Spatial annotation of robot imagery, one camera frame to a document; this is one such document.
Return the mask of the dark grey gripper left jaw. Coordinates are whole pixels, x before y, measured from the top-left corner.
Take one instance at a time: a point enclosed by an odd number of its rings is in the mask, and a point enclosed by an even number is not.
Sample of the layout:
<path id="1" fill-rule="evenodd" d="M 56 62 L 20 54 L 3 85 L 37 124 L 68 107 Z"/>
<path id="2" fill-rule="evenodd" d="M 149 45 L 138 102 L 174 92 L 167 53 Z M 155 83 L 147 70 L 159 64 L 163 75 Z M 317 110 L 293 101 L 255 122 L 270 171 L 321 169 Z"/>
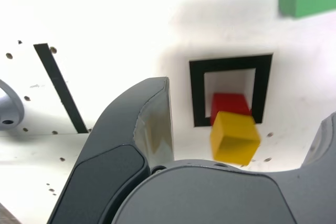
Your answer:
<path id="1" fill-rule="evenodd" d="M 111 223 L 152 168 L 173 159 L 170 81 L 148 78 L 119 95 L 100 115 L 49 223 Z"/>

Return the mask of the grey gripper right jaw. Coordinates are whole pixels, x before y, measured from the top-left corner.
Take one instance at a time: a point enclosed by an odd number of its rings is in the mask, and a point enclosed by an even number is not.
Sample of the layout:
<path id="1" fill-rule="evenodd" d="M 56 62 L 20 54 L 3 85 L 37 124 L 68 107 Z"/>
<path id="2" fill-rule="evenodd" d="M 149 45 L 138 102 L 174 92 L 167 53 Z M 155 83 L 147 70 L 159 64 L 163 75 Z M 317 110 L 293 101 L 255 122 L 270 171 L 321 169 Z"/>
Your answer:
<path id="1" fill-rule="evenodd" d="M 134 189 L 113 223 L 335 223 L 335 115 L 321 122 L 298 169 L 176 162 Z"/>

